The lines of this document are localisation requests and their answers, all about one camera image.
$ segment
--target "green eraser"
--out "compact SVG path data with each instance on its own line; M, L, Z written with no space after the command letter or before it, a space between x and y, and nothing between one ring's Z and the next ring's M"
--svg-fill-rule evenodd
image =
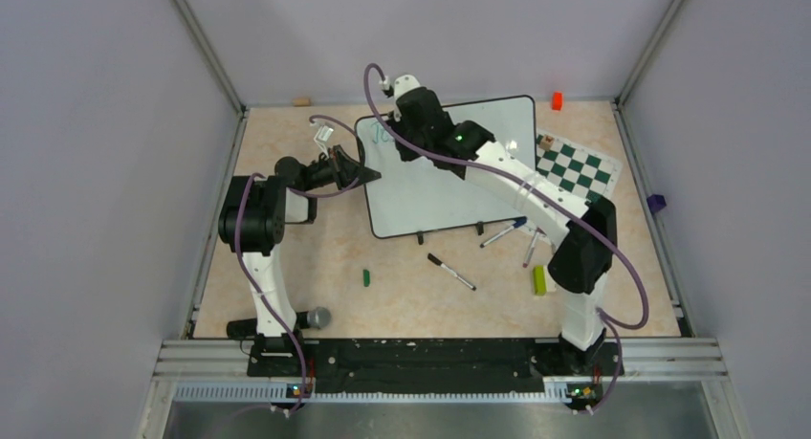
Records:
M533 268L533 291L536 296L546 295L546 273L543 271L542 265L536 265Z

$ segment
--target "metal frame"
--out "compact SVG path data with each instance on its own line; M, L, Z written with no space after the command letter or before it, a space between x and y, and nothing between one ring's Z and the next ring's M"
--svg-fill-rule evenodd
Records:
M557 340L536 341L545 343ZM304 343L318 344L318 340L306 340ZM164 341L155 365L138 437L163 437L177 394L181 400L194 399L194 402L271 402L279 397L282 386L299 381L298 377L248 377L245 373L248 348L240 348L241 344L219 339ZM736 403L731 396L729 375L715 339L627 338L623 340L623 350L625 375L618 379L618 383L702 382L719 437L747 437L735 433L739 431L739 423L735 420L739 414L735 415ZM448 396L369 393L314 396L307 402L554 403L563 401L565 384L588 383L590 380L590 377L544 377L544 384L548 385L545 393Z
M243 103L239 98L239 95L237 95L236 89L233 87L233 83L231 83L223 64L220 62L220 58L217 57L217 53L214 52L214 48L208 41L206 34L203 33L203 28L200 26L200 22L197 21L197 17L194 16L194 11L188 4L188 1L171 1L175 7L175 10L180 15L181 21L184 25L186 25L186 29L191 36L191 40L194 42L194 45L200 52L203 61L206 62L206 66L211 72L211 76L214 77L217 85L220 86L220 90L222 90L223 94L226 96L226 98L228 98L231 107L238 114L244 113L245 103Z
M631 74L625 81L623 89L620 90L620 94L616 99L618 105L624 106L628 99L630 99L631 94L636 89L637 84L645 75L650 62L653 61L653 59L658 55L659 49L661 49L662 45L665 43L665 39L672 29L673 23L675 23L676 18L678 18L687 2L688 0L670 1L670 5L665 10L665 15L662 16L662 20L659 22L659 25L656 26L656 29L653 31L653 35L647 41L645 49L642 50L642 54L639 56L639 59L631 70Z
M631 166L631 173L643 200L643 209L648 228L651 232L654 247L663 269L666 283L669 288L676 316L680 321L686 323L683 327L683 334L692 335L688 317L690 307L682 298L678 285L680 280L677 270L670 262L669 252L671 250L667 232L661 220L655 218L647 209L645 198L650 194L650 183L645 171L645 167L639 156L638 147L635 143L633 132L625 117L625 104L632 97L639 81L644 77L647 67L658 55L659 49L665 42L673 22L684 8L688 0L672 0L669 4L661 22L648 41L645 49L641 53L633 70L631 71L621 93L613 100L613 110L617 122L620 136L625 148L625 154ZM249 112L245 104L241 101L233 87L225 69L216 56L208 39L206 38L199 22L189 6L187 0L172 0L173 5L180 14L181 20L186 25L189 34L197 46L203 60L207 63L212 76L217 81L225 96L228 98L231 107L240 115L239 123L235 132L234 142L231 146L229 159L225 165L223 181L220 188L220 195L217 199L217 207L212 209L212 221L209 227L208 238L201 248L201 265L195 280L195 287L191 295L188 314L185 316L183 330L180 336L184 339L190 330L189 327L196 319L196 313L202 299L206 281L208 279L208 267L213 255L213 247L216 240L216 217L217 208L222 205L225 192L233 174L236 158L245 128L248 122ZM538 339L538 342L545 342L550 339ZM317 340L307 340L305 344L317 344ZM238 388L253 387L265 389L265 391L252 391L249 394L254 396L267 393L278 394L278 386L283 383L298 381L298 378L291 379L252 379L246 375L248 365L248 355L240 348L240 343L233 340L166 340L156 362L151 386L144 405L142 421L138 429L138 436L141 439L159 439L163 437L164 430L169 419L169 413L175 394L181 392L185 396L194 386L219 386L220 390L207 391L206 400L239 400L245 402L245 398L233 397L233 390L228 390L229 386ZM677 383L677 382L700 382L707 399L708 409L715 425L718 437L722 439L734 437L751 437L745 418L743 417L739 404L736 400L734 389L727 373L726 365L723 361L717 341L713 338L642 338L623 339L625 375L619 379L621 384L627 383ZM526 394L504 394L497 396L498 402L550 402L557 401L556 389L560 384L567 383L587 383L587 377L545 377L544 382L550 386L548 393L538 393L537 396L527 396ZM364 402L364 403L385 403L396 400L409 402L459 402L459 399L438 399L429 397L415 397L403 399L402 395L353 395L353 396L330 396L321 395L314 397L312 402ZM475 395L465 397L464 402L493 402L493 396L477 397Z
M220 183L219 193L215 205L211 208L211 222L208 226L208 236L205 243L202 244L197 258L201 259L200 267L197 270L197 275L194 280L194 288L191 293L189 308L184 315L184 320L180 325L178 336L181 339L187 338L192 334L193 326L197 321L197 314L200 312L200 303L203 301L203 292L206 289L206 282L208 281L208 270L211 267L211 259L214 257L214 247L217 244L217 218L219 217L219 209L223 206L226 199L226 193L230 184L230 178L233 176L233 171L236 169L236 159L239 156L239 149L242 147L242 140L245 138L245 129L248 127L248 113L243 112L239 117L239 122L236 124L236 131L234 132L233 143L231 143L229 151L229 159L223 169L223 179Z

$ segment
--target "green checkered board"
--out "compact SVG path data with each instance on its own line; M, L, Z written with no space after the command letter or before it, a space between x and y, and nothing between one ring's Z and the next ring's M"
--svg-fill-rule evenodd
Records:
M537 147L537 172L555 186L589 201L610 197L620 179L620 161L565 138L538 130L536 143L544 135L555 138L550 150Z

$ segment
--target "whiteboard stand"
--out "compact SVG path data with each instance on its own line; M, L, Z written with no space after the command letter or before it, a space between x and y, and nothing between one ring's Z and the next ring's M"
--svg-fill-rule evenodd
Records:
M536 166L535 101L529 96L487 99L445 106L454 123L475 121L491 131L517 160ZM373 117L358 119L366 166L382 178L365 186L372 233L377 238L476 226L522 216L489 191L436 168L425 157L400 160L394 139Z

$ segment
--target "marker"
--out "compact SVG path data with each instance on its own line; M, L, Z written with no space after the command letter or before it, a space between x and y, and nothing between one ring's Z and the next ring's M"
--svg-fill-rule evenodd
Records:
M532 259L532 254L535 252L535 244L537 243L538 238L540 237L540 230L535 230L535 234L533 235L533 241L530 242L530 248L527 250L527 256L524 258L524 268L526 269L528 265L530 265L530 260Z
M524 224L526 224L526 223L527 223L527 218L526 218L526 217L519 217L519 218L515 219L515 223L514 223L514 224L512 224L512 225L511 225L510 227L508 227L507 229L504 229L504 230L500 231L500 232L499 232L499 233L497 233L497 234L496 234L496 235L495 235L493 238L491 238L491 239L489 239L489 240L485 241L484 243L482 243L481 245L479 245L479 248L484 248L485 246L487 246L487 245L491 244L493 241L495 241L495 240L497 240L497 239L501 238L502 236L504 236L504 235L506 235L507 233L510 233L511 231L513 231L513 230L515 230L515 229L517 229L517 228L519 228L519 227L523 226L523 225L524 225Z
M431 262L433 262L434 264L436 264L436 265L438 265L438 266L442 267L442 268L443 268L443 269L445 269L445 271L446 271L446 272L448 272L449 274L452 274L454 278L456 278L456 279L458 279L459 281L463 282L463 283L465 284L465 286L467 286L467 287L471 288L471 291L475 291L475 290L476 290L476 287L473 285L473 283L469 282L467 279L465 279L465 278L464 278L462 275L458 274L458 273L457 273L457 272L456 272L454 269L452 269L451 267L449 267L449 266L445 265L444 263L442 263L442 261L441 261L441 260L439 260L438 258L436 258L436 256L435 256L435 255L433 255L433 254L431 254L430 252L428 253L428 260L430 260L430 261L431 261Z

